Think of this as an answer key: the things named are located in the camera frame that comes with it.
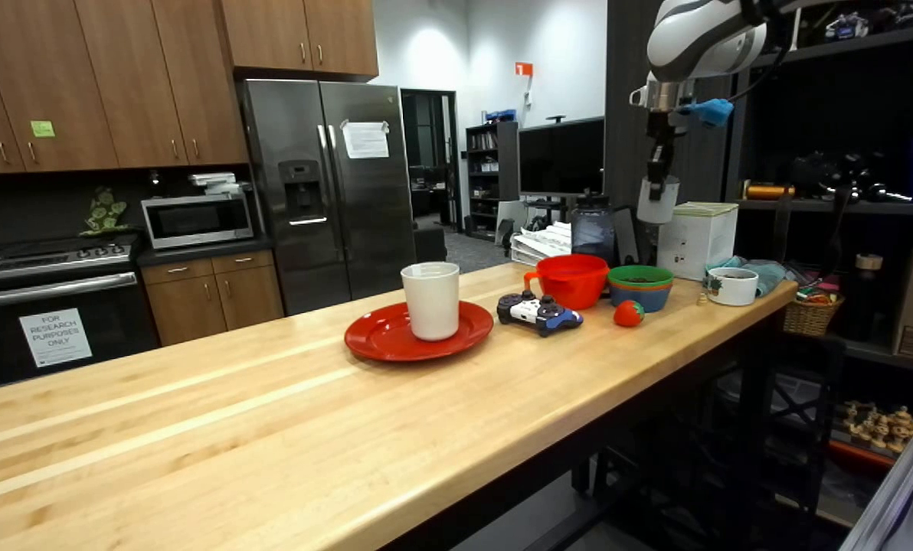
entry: computer monitor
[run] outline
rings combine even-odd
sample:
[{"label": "computer monitor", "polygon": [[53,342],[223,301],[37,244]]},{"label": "computer monitor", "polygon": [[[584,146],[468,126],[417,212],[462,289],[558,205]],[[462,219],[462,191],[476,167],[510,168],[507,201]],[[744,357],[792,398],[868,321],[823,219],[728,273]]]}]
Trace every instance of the computer monitor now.
[{"label": "computer monitor", "polygon": [[568,121],[519,132],[520,199],[600,197],[604,194],[604,121]]}]

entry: oven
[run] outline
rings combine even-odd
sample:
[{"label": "oven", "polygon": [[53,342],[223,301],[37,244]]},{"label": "oven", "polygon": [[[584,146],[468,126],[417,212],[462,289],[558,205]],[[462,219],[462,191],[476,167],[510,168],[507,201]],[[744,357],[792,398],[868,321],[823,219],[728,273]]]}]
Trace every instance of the oven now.
[{"label": "oven", "polygon": [[128,241],[0,248],[0,386],[157,345]]}]

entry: red bowl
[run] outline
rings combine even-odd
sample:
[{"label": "red bowl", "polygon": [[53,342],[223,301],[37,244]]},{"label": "red bowl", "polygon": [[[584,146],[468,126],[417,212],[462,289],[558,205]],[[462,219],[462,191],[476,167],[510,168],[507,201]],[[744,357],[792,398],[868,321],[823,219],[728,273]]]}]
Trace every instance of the red bowl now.
[{"label": "red bowl", "polygon": [[587,311],[600,301],[605,285],[605,262],[587,255],[541,259],[536,271],[524,273],[524,289],[538,279],[541,290],[568,305]]}]

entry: white wall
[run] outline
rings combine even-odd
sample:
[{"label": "white wall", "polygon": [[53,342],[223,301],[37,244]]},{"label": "white wall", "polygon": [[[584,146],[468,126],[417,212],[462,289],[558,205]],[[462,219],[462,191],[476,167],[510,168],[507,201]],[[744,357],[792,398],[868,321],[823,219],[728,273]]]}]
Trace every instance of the white wall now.
[{"label": "white wall", "polygon": [[[455,93],[455,150],[485,111],[524,129],[605,114],[605,0],[373,0],[373,24],[370,83]],[[529,87],[514,61],[536,67]],[[459,191],[468,212],[466,167]]]},{"label": "white wall", "polygon": [[373,0],[373,28],[379,77],[370,83],[455,93],[462,121],[472,83],[466,0]]},{"label": "white wall", "polygon": [[[468,75],[478,111],[514,106],[519,123],[605,114],[605,0],[468,0]],[[514,61],[532,61],[527,80]]]}]

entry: microwave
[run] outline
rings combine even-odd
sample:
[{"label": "microwave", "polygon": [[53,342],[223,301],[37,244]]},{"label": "microwave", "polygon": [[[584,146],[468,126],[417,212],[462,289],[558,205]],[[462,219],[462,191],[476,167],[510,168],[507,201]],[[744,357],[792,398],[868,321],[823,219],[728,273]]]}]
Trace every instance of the microwave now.
[{"label": "microwave", "polygon": [[253,235],[244,194],[140,199],[140,212],[157,250]]}]

